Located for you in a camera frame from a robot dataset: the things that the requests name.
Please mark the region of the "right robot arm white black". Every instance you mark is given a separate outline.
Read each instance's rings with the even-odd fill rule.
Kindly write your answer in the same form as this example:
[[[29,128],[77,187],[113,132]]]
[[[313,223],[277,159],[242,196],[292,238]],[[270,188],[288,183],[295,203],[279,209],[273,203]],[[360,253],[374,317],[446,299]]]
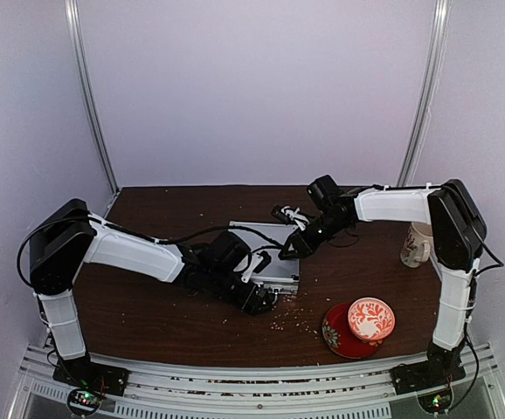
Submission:
[[[307,188],[319,210],[309,216],[299,209],[276,206],[274,217],[296,230],[286,239],[279,257],[303,259],[335,235],[360,222],[393,221],[411,224],[405,241],[406,258],[412,263],[431,259],[441,281],[437,324],[421,366],[421,378],[439,385],[459,362],[467,345],[467,323],[474,309],[477,278],[487,226],[466,185],[451,179],[440,185],[390,187],[363,186],[345,191],[330,175]]]

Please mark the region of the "aluminium poker case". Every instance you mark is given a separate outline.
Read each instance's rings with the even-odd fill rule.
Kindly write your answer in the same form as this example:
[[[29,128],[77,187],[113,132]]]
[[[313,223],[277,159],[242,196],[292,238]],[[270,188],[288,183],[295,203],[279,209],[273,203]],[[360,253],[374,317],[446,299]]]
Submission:
[[[271,255],[272,262],[260,273],[253,274],[248,283],[264,286],[271,292],[281,295],[296,295],[299,289],[300,261],[298,259],[279,259],[280,250],[275,244],[256,234],[262,234],[275,242],[284,244],[288,236],[297,227],[276,223],[246,223],[230,221],[231,232],[238,236],[250,248],[251,255],[255,251],[266,250]],[[245,256],[234,268],[233,272],[240,277],[242,269],[246,266]]]

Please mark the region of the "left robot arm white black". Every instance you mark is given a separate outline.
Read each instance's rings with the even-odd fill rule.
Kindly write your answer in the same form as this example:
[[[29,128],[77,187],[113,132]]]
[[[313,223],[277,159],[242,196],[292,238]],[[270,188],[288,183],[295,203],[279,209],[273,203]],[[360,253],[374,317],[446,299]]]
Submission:
[[[16,255],[20,279],[34,292],[54,339],[59,365],[81,388],[99,378],[92,362],[74,286],[81,274],[102,271],[163,285],[206,292],[250,315],[275,306],[276,296],[253,281],[270,257],[254,251],[239,227],[212,228],[214,238],[161,239],[128,230],[94,214],[80,199],[59,207],[21,242]]]

